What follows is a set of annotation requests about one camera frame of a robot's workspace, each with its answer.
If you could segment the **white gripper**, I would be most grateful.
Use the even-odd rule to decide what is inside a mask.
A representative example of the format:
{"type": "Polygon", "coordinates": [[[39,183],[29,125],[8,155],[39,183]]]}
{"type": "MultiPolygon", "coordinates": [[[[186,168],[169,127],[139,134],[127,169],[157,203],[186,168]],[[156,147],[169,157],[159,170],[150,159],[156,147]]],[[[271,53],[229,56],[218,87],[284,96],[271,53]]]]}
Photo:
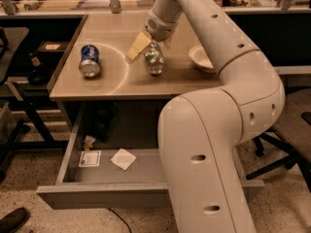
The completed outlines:
{"type": "Polygon", "coordinates": [[[153,11],[149,11],[145,23],[146,31],[140,32],[135,38],[126,54],[126,62],[133,63],[147,49],[153,39],[157,42],[163,42],[163,45],[170,49],[172,44],[171,36],[176,27],[177,22],[166,22],[153,11]]]}

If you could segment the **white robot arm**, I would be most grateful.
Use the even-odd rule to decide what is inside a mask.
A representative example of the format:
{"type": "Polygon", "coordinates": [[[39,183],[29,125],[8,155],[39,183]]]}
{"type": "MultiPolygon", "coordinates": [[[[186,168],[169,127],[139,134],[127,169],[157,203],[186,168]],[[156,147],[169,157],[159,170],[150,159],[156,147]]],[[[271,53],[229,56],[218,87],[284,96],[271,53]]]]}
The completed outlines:
{"type": "Polygon", "coordinates": [[[126,60],[168,39],[187,17],[221,84],[170,100],[158,147],[179,233],[256,233],[233,149],[280,116],[283,83],[259,47],[213,0],[155,0],[126,60]]]}

